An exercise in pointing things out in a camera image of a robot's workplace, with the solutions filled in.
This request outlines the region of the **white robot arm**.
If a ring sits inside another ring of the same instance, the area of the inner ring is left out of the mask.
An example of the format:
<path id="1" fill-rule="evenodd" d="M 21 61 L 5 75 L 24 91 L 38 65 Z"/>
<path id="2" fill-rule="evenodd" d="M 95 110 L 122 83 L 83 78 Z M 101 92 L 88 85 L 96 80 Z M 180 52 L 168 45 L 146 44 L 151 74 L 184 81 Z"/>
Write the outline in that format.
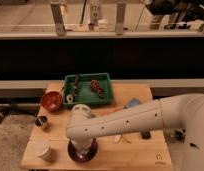
<path id="1" fill-rule="evenodd" d="M 183 94 L 152 100 L 106 116 L 90 117 L 75 107 L 66 136 L 78 149 L 90 139 L 163 129 L 186 131 L 181 171 L 204 171 L 204 94 Z"/>

